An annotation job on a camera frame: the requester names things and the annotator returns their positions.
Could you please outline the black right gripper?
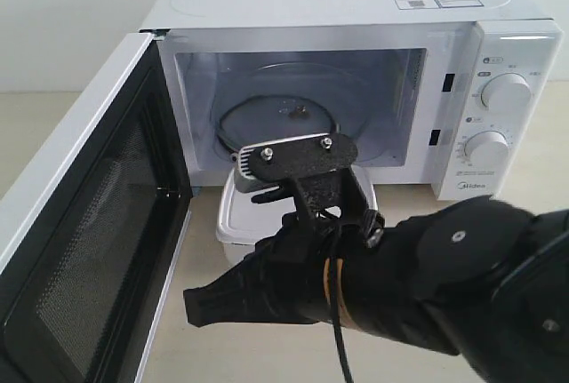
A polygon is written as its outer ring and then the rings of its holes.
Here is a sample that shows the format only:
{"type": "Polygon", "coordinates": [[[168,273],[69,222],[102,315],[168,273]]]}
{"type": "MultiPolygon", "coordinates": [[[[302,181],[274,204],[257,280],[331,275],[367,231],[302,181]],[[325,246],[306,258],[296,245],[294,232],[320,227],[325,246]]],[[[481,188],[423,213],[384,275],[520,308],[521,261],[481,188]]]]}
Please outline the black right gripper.
{"type": "Polygon", "coordinates": [[[311,231],[295,213],[284,215],[282,227],[256,243],[255,272],[234,267],[183,291],[188,323],[329,323],[324,273],[337,219],[320,214],[311,231]]]}

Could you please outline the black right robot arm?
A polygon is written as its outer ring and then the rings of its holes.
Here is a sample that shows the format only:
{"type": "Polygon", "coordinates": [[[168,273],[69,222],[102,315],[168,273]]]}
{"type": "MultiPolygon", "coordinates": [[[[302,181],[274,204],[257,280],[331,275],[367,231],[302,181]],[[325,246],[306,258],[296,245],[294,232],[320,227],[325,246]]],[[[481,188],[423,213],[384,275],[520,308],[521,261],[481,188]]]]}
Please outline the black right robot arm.
{"type": "Polygon", "coordinates": [[[188,322],[331,323],[444,355],[487,382],[568,379],[568,213],[482,196],[394,227],[293,215],[218,279],[188,322]]]}

